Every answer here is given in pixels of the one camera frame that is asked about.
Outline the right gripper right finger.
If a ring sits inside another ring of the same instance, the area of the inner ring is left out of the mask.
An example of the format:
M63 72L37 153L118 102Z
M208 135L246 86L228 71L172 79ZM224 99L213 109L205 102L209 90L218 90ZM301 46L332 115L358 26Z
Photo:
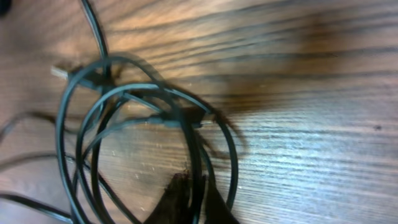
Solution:
M203 176L202 200L205 224L239 224L218 192L215 183L206 175Z

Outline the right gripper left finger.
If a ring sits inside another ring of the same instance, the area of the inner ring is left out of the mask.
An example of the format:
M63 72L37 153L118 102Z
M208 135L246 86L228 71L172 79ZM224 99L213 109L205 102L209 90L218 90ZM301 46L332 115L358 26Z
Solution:
M144 224L189 223L190 180L187 174L176 173L164 190L160 201Z

